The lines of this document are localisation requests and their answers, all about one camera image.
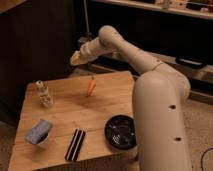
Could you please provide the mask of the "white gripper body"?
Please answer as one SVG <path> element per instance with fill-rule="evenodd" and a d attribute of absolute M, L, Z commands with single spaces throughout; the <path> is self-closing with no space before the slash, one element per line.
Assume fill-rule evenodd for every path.
<path fill-rule="evenodd" d="M 80 47 L 80 61 L 88 63 L 98 57 L 97 47 L 91 42 L 86 42 Z"/>

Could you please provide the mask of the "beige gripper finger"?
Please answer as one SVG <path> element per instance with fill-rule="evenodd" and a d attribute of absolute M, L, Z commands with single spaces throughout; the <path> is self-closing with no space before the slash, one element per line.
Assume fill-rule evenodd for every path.
<path fill-rule="evenodd" d="M 80 62 L 80 52 L 75 51 L 73 55 L 70 57 L 70 63 L 71 64 L 79 64 Z"/>
<path fill-rule="evenodd" d="M 86 61 L 86 60 L 81 60 L 81 59 L 75 59 L 75 60 L 72 60 L 72 61 L 71 61 L 71 64 L 72 64 L 73 66 L 83 65 L 83 64 L 86 64 L 86 63 L 88 63 L 88 61 Z"/>

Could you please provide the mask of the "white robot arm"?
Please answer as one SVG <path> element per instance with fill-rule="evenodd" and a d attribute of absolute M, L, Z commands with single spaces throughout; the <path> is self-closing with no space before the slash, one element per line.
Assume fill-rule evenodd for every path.
<path fill-rule="evenodd" d="M 126 41 L 112 26 L 85 42 L 70 58 L 74 66 L 119 53 L 139 74 L 132 93 L 139 167 L 142 171 L 192 171 L 181 103 L 189 97 L 188 78 Z"/>

